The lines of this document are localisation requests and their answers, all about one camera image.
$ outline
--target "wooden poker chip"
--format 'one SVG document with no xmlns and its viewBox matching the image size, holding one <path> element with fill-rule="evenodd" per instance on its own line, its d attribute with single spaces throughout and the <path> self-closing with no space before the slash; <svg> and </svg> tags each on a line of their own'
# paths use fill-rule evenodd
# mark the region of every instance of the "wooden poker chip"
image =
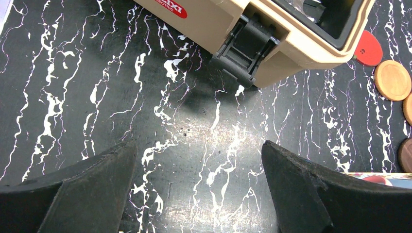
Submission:
<svg viewBox="0 0 412 233">
<path fill-rule="evenodd" d="M 412 173 L 412 138 L 406 139 L 399 147 L 400 166 L 407 173 Z"/>
<path fill-rule="evenodd" d="M 384 61 L 375 70 L 375 85 L 388 100 L 404 100 L 411 92 L 409 72 L 396 61 Z"/>
<path fill-rule="evenodd" d="M 412 93 L 403 101 L 403 115 L 409 125 L 412 125 Z"/>
</svg>

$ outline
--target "tan disc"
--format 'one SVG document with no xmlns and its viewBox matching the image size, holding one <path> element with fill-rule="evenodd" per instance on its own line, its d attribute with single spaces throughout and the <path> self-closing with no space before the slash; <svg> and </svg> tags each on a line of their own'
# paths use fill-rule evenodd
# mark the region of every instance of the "tan disc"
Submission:
<svg viewBox="0 0 412 233">
<path fill-rule="evenodd" d="M 403 101 L 403 115 L 409 125 L 412 125 L 412 93 Z"/>
<path fill-rule="evenodd" d="M 412 82 L 408 71 L 396 61 L 384 61 L 375 70 L 375 85 L 388 100 L 404 100 L 411 92 Z"/>
</svg>

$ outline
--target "white vein pattern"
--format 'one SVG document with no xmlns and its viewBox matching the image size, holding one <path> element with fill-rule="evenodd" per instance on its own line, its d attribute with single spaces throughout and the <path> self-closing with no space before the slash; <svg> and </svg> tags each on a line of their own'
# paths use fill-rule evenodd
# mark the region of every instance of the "white vein pattern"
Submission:
<svg viewBox="0 0 412 233">
<path fill-rule="evenodd" d="M 14 0 L 0 44 L 1 184 L 138 139 L 122 232 L 270 232 L 265 140 L 337 171 L 396 172 L 411 135 L 350 61 L 248 90 L 130 0 Z M 412 4 L 378 0 L 367 30 L 412 70 Z"/>
</svg>

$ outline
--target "black marble-pattern surface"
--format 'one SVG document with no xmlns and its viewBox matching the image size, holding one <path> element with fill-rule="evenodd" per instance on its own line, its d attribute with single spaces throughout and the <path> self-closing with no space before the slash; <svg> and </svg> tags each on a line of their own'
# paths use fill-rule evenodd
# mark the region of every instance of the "black marble-pattern surface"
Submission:
<svg viewBox="0 0 412 233">
<path fill-rule="evenodd" d="M 411 15 L 412 1 L 377 0 L 366 28 L 408 70 Z M 131 0 L 14 0 L 0 45 L 0 184 L 138 138 L 123 232 L 276 232 L 265 140 L 340 172 L 399 172 L 411 133 L 371 67 L 244 90 Z"/>
</svg>

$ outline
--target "black plastic latch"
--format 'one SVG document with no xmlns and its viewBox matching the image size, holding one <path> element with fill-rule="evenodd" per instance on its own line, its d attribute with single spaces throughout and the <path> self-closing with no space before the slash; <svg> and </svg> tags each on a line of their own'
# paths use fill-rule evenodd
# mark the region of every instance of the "black plastic latch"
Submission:
<svg viewBox="0 0 412 233">
<path fill-rule="evenodd" d="M 279 44 L 272 35 L 275 27 L 264 27 L 259 17 L 242 15 L 211 62 L 235 78 L 245 88 L 255 82 L 254 75 L 261 61 Z"/>
</svg>

